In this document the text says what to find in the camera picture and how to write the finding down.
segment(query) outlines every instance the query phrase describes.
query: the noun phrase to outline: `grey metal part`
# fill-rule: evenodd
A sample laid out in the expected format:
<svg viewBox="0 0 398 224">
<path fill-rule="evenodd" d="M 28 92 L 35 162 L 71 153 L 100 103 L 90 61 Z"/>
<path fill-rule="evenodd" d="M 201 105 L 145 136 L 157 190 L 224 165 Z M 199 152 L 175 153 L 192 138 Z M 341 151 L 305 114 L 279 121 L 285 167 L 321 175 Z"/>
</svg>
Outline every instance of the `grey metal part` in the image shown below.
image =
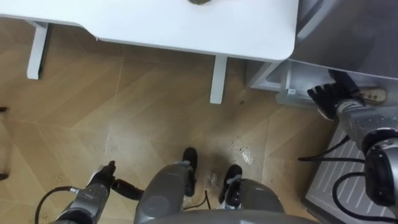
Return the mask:
<svg viewBox="0 0 398 224">
<path fill-rule="evenodd" d="M 183 212 L 165 218 L 151 220 L 147 224 L 169 224 L 169 223 L 190 223 L 190 224 L 315 224 L 317 222 L 305 218 L 286 215 L 278 212 L 266 212 L 259 210 L 197 210 Z"/>
<path fill-rule="evenodd" d="M 392 172 L 392 179 L 394 181 L 394 198 L 396 200 L 396 205 L 389 208 L 390 211 L 397 217 L 398 215 L 398 139 L 389 139 L 383 142 L 377 143 L 375 146 L 379 146 L 385 153 Z"/>
<path fill-rule="evenodd" d="M 177 164 L 159 171 L 138 203 L 134 224 L 180 213 L 188 171 L 186 166 Z"/>
<path fill-rule="evenodd" d="M 102 211 L 108 200 L 109 192 L 102 184 L 92 184 L 85 189 L 79 190 L 74 201 L 66 207 L 59 217 L 65 213 L 79 210 L 87 213 L 91 217 L 93 223 L 98 223 Z"/>
<path fill-rule="evenodd" d="M 338 105 L 339 122 L 345 133 L 362 149 L 364 138 L 372 132 L 391 129 L 397 131 L 394 118 L 381 115 L 377 109 L 347 100 Z"/>
<path fill-rule="evenodd" d="M 259 182 L 243 179 L 239 193 L 242 209 L 285 213 L 278 196 Z"/>
</svg>

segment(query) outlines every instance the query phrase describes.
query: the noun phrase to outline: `robot leg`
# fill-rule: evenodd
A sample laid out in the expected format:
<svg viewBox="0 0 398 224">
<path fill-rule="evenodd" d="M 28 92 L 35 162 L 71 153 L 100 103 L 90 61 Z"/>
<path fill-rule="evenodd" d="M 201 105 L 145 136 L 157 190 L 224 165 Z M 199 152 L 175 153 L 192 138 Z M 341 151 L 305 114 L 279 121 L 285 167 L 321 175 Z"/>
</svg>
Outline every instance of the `robot leg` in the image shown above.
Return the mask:
<svg viewBox="0 0 398 224">
<path fill-rule="evenodd" d="M 134 224 L 181 212 L 184 195 L 191 197 L 195 192 L 196 166 L 196 150 L 188 148 L 183 162 L 160 170 L 138 203 Z"/>
</svg>

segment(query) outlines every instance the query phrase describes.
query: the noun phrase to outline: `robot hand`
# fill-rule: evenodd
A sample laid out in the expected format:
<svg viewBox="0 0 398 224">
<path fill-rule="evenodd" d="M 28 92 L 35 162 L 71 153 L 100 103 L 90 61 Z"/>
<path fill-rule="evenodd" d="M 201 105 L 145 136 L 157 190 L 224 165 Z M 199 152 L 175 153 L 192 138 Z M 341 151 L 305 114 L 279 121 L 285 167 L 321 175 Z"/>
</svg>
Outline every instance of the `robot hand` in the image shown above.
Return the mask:
<svg viewBox="0 0 398 224">
<path fill-rule="evenodd" d="M 336 83 L 315 86 L 307 91 L 325 118 L 336 119 L 338 105 L 346 100 L 356 100 L 365 105 L 358 86 L 347 73 L 329 70 L 329 74 Z"/>
</svg>

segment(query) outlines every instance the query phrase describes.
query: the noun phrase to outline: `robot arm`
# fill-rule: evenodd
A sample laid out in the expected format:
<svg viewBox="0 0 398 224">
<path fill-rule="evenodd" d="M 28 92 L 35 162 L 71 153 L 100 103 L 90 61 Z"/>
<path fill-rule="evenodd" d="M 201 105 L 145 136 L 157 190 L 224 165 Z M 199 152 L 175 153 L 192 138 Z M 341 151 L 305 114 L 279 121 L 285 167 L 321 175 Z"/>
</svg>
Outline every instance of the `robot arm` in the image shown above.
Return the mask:
<svg viewBox="0 0 398 224">
<path fill-rule="evenodd" d="M 366 106 L 359 88 L 345 72 L 329 71 L 334 84 L 316 86 L 308 94 L 328 119 L 339 121 L 365 157 L 366 194 L 377 205 L 397 216 L 397 122 Z"/>
<path fill-rule="evenodd" d="M 131 200 L 139 200 L 143 191 L 124 180 L 116 179 L 113 175 L 116 170 L 115 162 L 101 166 L 91 176 L 84 189 L 70 187 L 77 196 L 51 224 L 97 224 L 104 210 L 108 197 L 113 189 L 118 194 Z M 46 195 L 39 203 L 36 211 L 35 223 L 39 222 L 39 211 Z"/>
</svg>

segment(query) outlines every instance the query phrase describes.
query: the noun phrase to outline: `white drawer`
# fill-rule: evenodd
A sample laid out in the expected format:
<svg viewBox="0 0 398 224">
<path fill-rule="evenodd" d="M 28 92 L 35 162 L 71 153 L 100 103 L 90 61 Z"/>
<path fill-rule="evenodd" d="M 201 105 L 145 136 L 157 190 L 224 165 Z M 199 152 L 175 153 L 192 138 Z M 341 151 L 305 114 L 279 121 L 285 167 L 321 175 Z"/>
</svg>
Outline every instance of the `white drawer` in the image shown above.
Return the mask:
<svg viewBox="0 0 398 224">
<path fill-rule="evenodd" d="M 268 83 L 279 82 L 279 93 L 276 100 L 284 105 L 315 106 L 307 94 L 307 90 L 317 85 L 333 83 L 328 74 L 328 67 L 302 62 L 286 61 L 280 68 L 267 77 Z M 348 72 L 358 86 L 373 86 L 387 91 L 387 99 L 383 106 L 398 105 L 398 78 Z"/>
</svg>

